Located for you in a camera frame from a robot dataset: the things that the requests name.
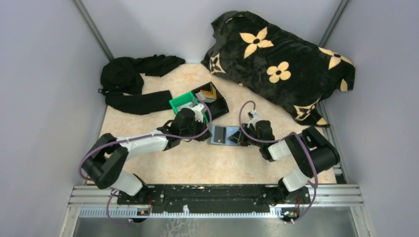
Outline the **green plastic bin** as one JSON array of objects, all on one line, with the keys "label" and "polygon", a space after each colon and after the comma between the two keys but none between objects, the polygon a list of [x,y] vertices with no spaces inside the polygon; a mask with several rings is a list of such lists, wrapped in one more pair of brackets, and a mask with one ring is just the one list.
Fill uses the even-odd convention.
[{"label": "green plastic bin", "polygon": [[192,91],[189,91],[174,99],[169,100],[169,104],[173,109],[174,114],[176,115],[184,108],[192,109],[195,105],[205,104],[205,99],[200,96],[196,97]]}]

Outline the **dark black card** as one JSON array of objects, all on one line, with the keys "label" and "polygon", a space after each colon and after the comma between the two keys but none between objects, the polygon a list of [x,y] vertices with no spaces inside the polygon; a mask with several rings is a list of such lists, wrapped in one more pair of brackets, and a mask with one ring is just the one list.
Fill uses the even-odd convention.
[{"label": "dark black card", "polygon": [[226,127],[215,126],[213,133],[213,141],[215,143],[224,144],[226,140]]}]

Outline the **gold VIP card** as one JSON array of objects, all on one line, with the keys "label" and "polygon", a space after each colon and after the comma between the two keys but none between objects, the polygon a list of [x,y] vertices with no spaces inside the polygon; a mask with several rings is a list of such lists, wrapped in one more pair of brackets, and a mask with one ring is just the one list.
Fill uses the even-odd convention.
[{"label": "gold VIP card", "polygon": [[210,85],[209,90],[200,89],[199,92],[202,92],[206,96],[206,102],[211,103],[217,99],[217,92],[216,89]]}]

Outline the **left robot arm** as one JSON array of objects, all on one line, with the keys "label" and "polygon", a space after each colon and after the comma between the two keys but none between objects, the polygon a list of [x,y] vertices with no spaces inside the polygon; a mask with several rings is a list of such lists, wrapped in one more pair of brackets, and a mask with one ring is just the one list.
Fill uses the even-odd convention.
[{"label": "left robot arm", "polygon": [[99,189],[118,190],[134,203],[143,204],[148,198],[147,185],[137,175],[123,170],[125,162],[148,153],[170,150],[181,140],[207,140],[211,133],[204,118],[206,112],[207,108],[201,103],[183,108],[173,120],[137,137],[117,138],[106,133],[82,159],[79,172]]}]

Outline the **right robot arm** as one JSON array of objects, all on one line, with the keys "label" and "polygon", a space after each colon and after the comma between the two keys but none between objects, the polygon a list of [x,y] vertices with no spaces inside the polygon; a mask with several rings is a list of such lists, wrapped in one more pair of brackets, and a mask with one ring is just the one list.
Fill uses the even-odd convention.
[{"label": "right robot arm", "polygon": [[294,159],[296,168],[278,182],[278,197],[283,203],[292,203],[297,191],[308,181],[340,162],[337,149],[314,127],[276,140],[270,121],[253,119],[241,124],[228,140],[239,146],[259,147],[262,157],[269,162]]}]

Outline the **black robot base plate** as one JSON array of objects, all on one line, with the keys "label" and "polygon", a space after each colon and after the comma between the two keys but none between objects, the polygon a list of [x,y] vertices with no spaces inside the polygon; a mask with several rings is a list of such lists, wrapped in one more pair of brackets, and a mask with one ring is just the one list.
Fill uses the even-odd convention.
[{"label": "black robot base plate", "polygon": [[150,205],[152,213],[180,213],[188,207],[192,214],[267,213],[279,204],[309,204],[307,187],[285,193],[278,185],[174,185],[154,184],[135,196],[118,194],[119,205]]}]

